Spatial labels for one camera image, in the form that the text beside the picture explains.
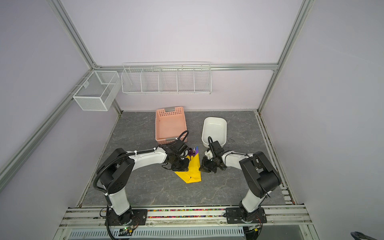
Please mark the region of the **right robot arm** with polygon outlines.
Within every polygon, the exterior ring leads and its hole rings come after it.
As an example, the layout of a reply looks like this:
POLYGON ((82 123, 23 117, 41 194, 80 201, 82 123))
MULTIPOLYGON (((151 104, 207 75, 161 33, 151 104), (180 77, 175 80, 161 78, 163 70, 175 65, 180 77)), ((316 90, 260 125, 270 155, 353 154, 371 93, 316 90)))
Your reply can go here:
POLYGON ((270 193, 282 184, 282 179, 263 152, 243 154, 225 151, 218 141, 208 137, 208 148, 199 170, 216 173, 218 169, 240 169, 248 185, 246 196, 236 208, 226 208, 224 217, 229 224, 266 223, 265 210, 261 207, 270 193))

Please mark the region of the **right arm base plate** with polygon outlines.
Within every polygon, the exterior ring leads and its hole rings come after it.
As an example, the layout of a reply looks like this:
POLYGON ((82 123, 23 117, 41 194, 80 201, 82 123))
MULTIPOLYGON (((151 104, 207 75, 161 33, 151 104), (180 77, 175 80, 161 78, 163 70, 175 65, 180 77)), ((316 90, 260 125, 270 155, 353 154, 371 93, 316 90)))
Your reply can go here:
POLYGON ((244 208, 226 208, 224 217, 228 224, 265 224, 267 217, 264 208, 249 213, 244 208))

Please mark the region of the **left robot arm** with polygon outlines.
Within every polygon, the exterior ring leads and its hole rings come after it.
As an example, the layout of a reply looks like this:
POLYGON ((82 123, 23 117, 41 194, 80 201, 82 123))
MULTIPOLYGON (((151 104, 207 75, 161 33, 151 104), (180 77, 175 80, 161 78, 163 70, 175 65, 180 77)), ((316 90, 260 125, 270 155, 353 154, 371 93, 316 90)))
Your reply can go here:
POLYGON ((188 135, 186 130, 172 142, 149 150, 127 152, 118 148, 113 151, 98 168, 93 180, 93 188, 102 192, 107 200, 106 224, 131 225, 134 219, 141 219, 134 214, 125 190, 133 171, 155 164, 173 172, 189 170, 188 135))

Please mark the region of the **yellow paper napkin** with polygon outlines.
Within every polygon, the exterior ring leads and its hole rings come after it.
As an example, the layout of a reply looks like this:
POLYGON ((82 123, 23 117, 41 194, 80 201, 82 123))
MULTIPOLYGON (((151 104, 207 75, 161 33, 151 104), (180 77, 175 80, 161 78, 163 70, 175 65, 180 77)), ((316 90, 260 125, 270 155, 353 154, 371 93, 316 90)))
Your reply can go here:
POLYGON ((200 171, 200 156, 199 153, 188 157, 190 160, 189 168, 186 172, 175 172, 185 183, 199 183, 202 181, 201 171, 200 171))

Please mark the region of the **purple iridescent spoon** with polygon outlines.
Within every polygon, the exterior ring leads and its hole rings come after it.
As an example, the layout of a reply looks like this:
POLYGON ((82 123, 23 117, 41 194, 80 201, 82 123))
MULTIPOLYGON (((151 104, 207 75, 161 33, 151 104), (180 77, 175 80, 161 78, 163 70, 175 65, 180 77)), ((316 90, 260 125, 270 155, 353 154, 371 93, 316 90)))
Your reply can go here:
POLYGON ((194 150, 192 148, 189 148, 188 150, 188 156, 189 156, 189 159, 191 159, 191 157, 193 156, 194 154, 194 150))

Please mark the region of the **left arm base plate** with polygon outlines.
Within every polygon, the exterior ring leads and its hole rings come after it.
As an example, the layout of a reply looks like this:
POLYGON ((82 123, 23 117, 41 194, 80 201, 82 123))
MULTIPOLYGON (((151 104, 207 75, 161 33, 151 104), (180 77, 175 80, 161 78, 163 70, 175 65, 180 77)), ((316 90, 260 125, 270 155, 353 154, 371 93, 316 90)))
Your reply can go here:
POLYGON ((147 220, 147 209, 129 209, 121 215, 117 215, 115 211, 109 208, 106 215, 105 225, 109 226, 142 226, 147 220))

